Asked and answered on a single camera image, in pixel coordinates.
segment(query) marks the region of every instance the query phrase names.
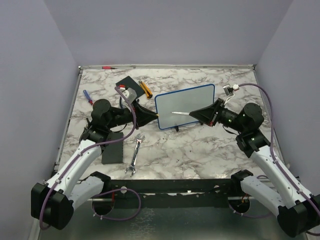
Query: wall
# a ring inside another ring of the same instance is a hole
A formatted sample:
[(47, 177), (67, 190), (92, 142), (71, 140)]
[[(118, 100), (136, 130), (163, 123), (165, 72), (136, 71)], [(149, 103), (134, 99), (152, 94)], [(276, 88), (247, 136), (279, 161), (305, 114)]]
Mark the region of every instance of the wall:
[(283, 157), (320, 194), (320, 1), (295, 0), (256, 68), (274, 105)]
[(30, 192), (48, 179), (78, 67), (42, 0), (0, 7), (0, 239), (28, 238)]
[(79, 65), (256, 64), (292, 0), (44, 0)]

